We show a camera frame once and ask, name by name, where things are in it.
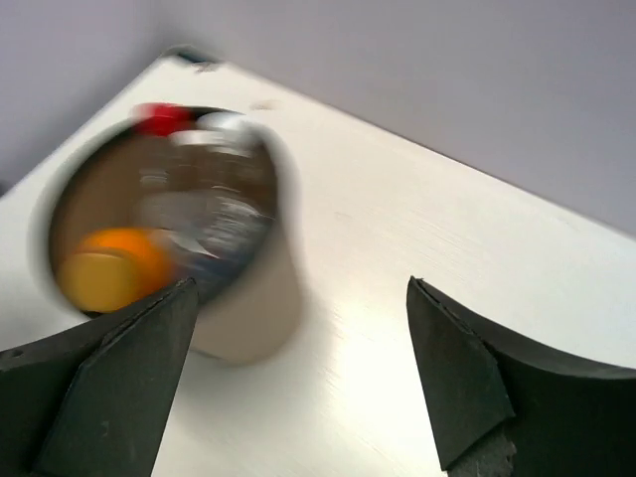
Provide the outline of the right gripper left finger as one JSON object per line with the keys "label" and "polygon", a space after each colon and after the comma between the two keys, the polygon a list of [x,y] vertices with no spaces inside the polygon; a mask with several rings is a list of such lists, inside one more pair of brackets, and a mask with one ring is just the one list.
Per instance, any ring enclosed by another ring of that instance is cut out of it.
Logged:
{"label": "right gripper left finger", "polygon": [[2,351],[2,475],[151,475],[198,305],[181,280]]}

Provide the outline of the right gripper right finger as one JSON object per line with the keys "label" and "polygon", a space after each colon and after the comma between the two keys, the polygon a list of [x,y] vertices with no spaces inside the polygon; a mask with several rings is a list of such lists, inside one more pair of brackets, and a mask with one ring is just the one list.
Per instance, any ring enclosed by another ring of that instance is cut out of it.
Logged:
{"label": "right gripper right finger", "polygon": [[631,476],[635,373],[549,347],[412,278],[406,311],[449,476]]}

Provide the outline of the orange juice bottle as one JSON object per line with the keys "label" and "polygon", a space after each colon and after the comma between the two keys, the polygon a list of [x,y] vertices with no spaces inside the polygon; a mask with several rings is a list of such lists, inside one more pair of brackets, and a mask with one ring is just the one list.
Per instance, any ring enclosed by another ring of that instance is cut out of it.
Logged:
{"label": "orange juice bottle", "polygon": [[110,313],[167,286],[174,275],[172,258],[153,230],[115,228],[86,236],[56,279],[76,308]]}

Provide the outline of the blue label water bottle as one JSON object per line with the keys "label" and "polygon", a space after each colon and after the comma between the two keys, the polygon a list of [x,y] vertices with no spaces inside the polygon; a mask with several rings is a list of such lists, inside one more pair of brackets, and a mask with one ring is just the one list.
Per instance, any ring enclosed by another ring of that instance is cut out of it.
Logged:
{"label": "blue label water bottle", "polygon": [[197,163],[253,163],[260,143],[260,127],[247,115],[218,111],[204,114],[170,140],[195,157]]}
{"label": "blue label water bottle", "polygon": [[270,223],[247,199],[224,189],[155,194],[140,202],[137,216],[177,272],[207,279],[242,268]]}

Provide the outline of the red label water bottle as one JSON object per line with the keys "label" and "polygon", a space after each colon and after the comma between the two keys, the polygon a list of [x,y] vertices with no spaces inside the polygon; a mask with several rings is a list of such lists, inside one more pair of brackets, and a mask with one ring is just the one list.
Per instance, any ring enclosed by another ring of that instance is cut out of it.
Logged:
{"label": "red label water bottle", "polygon": [[191,166],[178,144],[179,134],[190,128],[189,111],[174,103],[146,103],[137,107],[136,116],[141,188],[148,193],[180,190]]}

